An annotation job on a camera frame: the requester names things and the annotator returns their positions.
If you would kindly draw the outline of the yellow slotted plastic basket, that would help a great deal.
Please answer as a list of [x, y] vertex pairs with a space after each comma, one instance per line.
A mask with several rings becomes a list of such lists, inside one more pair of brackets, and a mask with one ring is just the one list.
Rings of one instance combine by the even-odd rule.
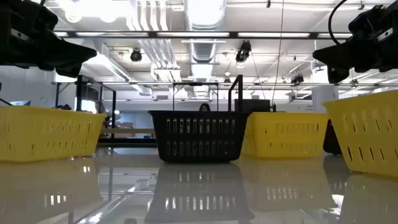
[[254, 112], [246, 124], [242, 153], [257, 159], [318, 157], [327, 122], [322, 113]]
[[94, 153], [105, 115], [36, 106], [0, 106], [0, 162]]
[[347, 167], [398, 180], [398, 90], [323, 105]]

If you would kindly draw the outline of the dark monitor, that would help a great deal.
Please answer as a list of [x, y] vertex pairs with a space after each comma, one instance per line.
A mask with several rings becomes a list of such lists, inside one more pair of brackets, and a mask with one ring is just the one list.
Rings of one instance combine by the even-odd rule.
[[241, 107], [241, 111], [248, 113], [271, 111], [271, 103], [269, 100], [243, 99], [239, 102], [238, 99], [235, 99], [234, 110], [239, 111], [239, 107]]

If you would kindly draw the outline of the black frame beam with lights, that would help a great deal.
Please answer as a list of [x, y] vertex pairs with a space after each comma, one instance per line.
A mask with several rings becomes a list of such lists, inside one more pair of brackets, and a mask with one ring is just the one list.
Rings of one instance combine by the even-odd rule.
[[55, 34], [64, 38], [109, 39], [282, 39], [328, 40], [327, 32], [217, 32], [217, 31], [72, 31], [60, 30]]

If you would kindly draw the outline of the thin black metal frame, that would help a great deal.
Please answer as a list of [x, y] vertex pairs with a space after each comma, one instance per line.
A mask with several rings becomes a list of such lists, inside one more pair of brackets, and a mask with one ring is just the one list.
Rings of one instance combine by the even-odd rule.
[[184, 87], [185, 85], [192, 86], [192, 87], [205, 86], [205, 85], [208, 86], [208, 87], [215, 86], [216, 87], [216, 96], [217, 96], [216, 109], [217, 109], [217, 111], [220, 110], [220, 103], [219, 103], [219, 90], [220, 90], [220, 88], [219, 88], [219, 83], [218, 82], [173, 82], [172, 83], [172, 110], [173, 111], [175, 111], [175, 87], [176, 86]]

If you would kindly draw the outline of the black aluminium table frame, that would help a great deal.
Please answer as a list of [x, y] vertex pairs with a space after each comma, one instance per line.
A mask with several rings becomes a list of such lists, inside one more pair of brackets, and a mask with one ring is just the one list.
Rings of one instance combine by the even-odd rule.
[[109, 147], [157, 147], [155, 139], [99, 139], [98, 144]]

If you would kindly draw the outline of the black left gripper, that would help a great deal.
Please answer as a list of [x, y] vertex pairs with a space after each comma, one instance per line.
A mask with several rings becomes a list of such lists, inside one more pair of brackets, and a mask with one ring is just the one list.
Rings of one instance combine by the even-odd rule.
[[97, 51], [53, 33], [58, 17], [31, 0], [0, 0], [0, 66], [38, 67], [77, 78]]

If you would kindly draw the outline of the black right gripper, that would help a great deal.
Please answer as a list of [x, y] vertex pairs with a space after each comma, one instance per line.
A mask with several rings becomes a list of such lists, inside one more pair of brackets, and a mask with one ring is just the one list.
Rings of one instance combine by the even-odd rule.
[[352, 36], [347, 42], [313, 52], [314, 59], [327, 65], [329, 83], [348, 78], [350, 67], [380, 72], [398, 69], [398, 1], [360, 13], [348, 29]]

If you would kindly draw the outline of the black slotted plastic basket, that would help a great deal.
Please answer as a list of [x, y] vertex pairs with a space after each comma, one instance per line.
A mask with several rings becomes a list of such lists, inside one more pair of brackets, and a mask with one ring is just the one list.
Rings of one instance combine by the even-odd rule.
[[239, 111], [149, 111], [159, 157], [168, 163], [239, 159], [249, 113]]
[[323, 150], [327, 153], [338, 155], [342, 154], [338, 139], [336, 137], [335, 130], [332, 122], [329, 119], [326, 125], [325, 138], [323, 142]]

